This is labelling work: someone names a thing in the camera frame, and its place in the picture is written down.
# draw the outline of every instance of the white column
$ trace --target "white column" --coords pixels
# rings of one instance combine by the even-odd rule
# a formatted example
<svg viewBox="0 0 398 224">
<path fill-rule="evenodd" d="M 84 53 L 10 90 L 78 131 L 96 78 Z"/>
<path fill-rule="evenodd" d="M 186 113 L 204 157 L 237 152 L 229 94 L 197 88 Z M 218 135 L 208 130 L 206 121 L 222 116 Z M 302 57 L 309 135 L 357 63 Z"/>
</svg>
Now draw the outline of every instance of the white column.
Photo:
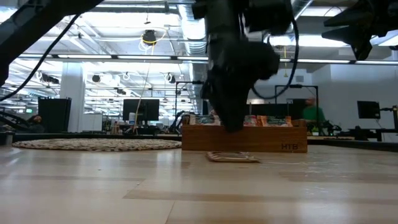
<svg viewBox="0 0 398 224">
<path fill-rule="evenodd" d="M 71 98 L 68 132 L 83 131 L 86 78 L 82 63 L 63 63 L 60 98 Z"/>
</svg>

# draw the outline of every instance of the computer monitor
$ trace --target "computer monitor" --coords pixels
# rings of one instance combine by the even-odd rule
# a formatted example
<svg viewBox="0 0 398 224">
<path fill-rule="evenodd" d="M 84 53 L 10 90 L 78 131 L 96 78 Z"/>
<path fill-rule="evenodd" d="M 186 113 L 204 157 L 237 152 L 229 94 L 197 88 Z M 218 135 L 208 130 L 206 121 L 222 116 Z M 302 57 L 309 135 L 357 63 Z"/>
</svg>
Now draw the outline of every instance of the computer monitor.
<svg viewBox="0 0 398 224">
<path fill-rule="evenodd" d="M 360 119 L 380 119 L 380 105 L 373 101 L 358 101 Z"/>
<path fill-rule="evenodd" d="M 139 100 L 123 101 L 123 120 L 129 120 L 130 113 L 136 113 Z M 159 120 L 159 100 L 141 100 L 138 109 L 138 121 L 158 121 Z"/>
</svg>

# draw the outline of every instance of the white wall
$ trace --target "white wall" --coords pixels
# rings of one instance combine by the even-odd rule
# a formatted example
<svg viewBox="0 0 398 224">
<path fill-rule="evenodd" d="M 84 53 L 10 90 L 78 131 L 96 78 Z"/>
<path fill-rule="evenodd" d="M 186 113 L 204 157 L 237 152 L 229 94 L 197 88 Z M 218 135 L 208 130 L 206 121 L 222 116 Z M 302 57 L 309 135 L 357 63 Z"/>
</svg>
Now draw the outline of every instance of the white wall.
<svg viewBox="0 0 398 224">
<path fill-rule="evenodd" d="M 289 78 L 284 77 L 285 73 L 287 73 L 288 76 L 290 76 L 291 69 L 280 69 L 278 71 L 277 75 L 274 75 L 271 77 L 269 80 L 262 81 L 259 80 L 256 83 L 256 90 L 262 95 L 262 96 L 274 96 L 275 95 L 275 86 L 276 85 L 286 85 Z M 304 76 L 304 82 L 303 83 L 297 83 L 295 81 L 295 78 L 293 79 L 292 84 L 301 84 L 301 85 L 312 85 L 312 76 L 311 73 L 307 73 L 306 69 L 297 69 L 295 75 L 302 75 Z M 278 103 L 286 103 L 287 99 L 305 99 L 313 97 L 312 93 L 309 92 L 306 88 L 302 89 L 289 89 L 287 90 L 283 95 L 278 97 Z M 258 99 L 252 91 L 249 92 L 248 99 Z"/>
<path fill-rule="evenodd" d="M 398 105 L 397 67 L 370 65 L 327 65 L 312 75 L 320 88 L 320 106 L 326 119 L 343 129 L 380 128 L 373 119 L 359 119 L 357 101 L 378 101 L 381 108 Z M 394 128 L 391 112 L 382 112 L 383 128 Z M 395 134 L 385 134 L 386 141 L 397 141 Z"/>
</svg>

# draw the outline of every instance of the workstation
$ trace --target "workstation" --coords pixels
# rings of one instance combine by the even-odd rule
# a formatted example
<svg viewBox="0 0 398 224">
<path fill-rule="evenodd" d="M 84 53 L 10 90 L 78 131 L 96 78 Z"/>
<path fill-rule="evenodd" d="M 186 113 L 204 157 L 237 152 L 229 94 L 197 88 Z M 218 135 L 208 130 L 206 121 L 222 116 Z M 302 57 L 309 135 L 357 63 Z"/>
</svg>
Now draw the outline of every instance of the workstation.
<svg viewBox="0 0 398 224">
<path fill-rule="evenodd" d="M 395 0 L 0 2 L 1 223 L 397 223 L 396 21 Z"/>
</svg>

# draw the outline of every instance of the ceiling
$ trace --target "ceiling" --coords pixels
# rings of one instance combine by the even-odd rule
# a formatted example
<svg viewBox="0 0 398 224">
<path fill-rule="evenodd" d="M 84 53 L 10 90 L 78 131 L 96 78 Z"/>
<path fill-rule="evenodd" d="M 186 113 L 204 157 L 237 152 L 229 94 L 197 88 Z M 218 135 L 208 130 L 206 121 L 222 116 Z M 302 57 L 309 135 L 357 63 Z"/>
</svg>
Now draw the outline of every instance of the ceiling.
<svg viewBox="0 0 398 224">
<path fill-rule="evenodd" d="M 4 22 L 14 11 L 17 0 L 8 0 L 0 3 L 0 23 Z M 104 1 L 91 12 L 83 14 L 67 32 L 64 38 L 54 47 L 52 55 L 198 55 L 194 51 L 204 47 L 204 23 L 189 19 L 189 5 L 192 1 L 169 1 L 178 3 L 170 4 L 169 13 L 162 13 L 162 5 L 148 1 Z M 324 42 L 319 39 L 320 34 L 327 29 L 323 21 L 338 14 L 341 10 L 352 5 L 352 1 L 324 1 L 315 0 L 298 18 L 300 30 L 300 58 L 309 59 L 354 59 L 351 48 L 341 43 Z M 30 47 L 25 54 L 42 54 L 52 41 L 68 24 L 71 17 L 65 17 L 53 29 Z M 154 46 L 142 43 L 141 35 L 145 30 L 154 30 L 157 42 Z M 388 39 L 396 35 L 389 34 Z M 292 35 L 273 37 L 271 43 L 280 43 L 291 39 Z M 251 41 L 261 41 L 261 34 L 250 34 Z M 386 40 L 372 40 L 380 44 Z M 281 46 L 275 48 L 282 57 L 292 58 L 294 46 Z M 390 56 L 388 47 L 375 46 L 369 59 L 382 60 Z M 20 85 L 36 65 L 37 60 L 17 59 L 10 66 L 9 79 L 3 94 L 13 89 L 13 85 Z M 189 63 L 145 63 L 134 62 L 104 62 L 92 60 L 84 63 L 87 73 L 86 110 L 102 111 L 109 114 L 118 114 L 122 101 L 127 97 L 156 97 L 167 98 L 162 105 L 161 115 L 172 116 L 174 113 L 175 84 L 167 81 L 169 76 L 174 76 L 177 81 L 192 81 L 204 79 L 206 65 L 193 66 Z M 46 60 L 40 67 L 40 73 L 50 75 L 62 82 L 62 60 Z M 309 72 L 318 68 L 315 65 L 299 65 Z M 37 96 L 57 97 L 60 85 L 40 81 L 38 73 L 28 84 L 24 91 L 15 99 L 1 102 L 3 106 L 36 105 Z M 101 81 L 92 81 L 93 75 L 99 75 Z M 114 87 L 124 89 L 126 95 L 116 93 Z M 109 99 L 120 99 L 119 103 L 109 104 Z M 200 110 L 198 103 L 198 90 L 191 84 L 186 85 L 181 96 L 178 97 L 178 110 Z"/>
</svg>

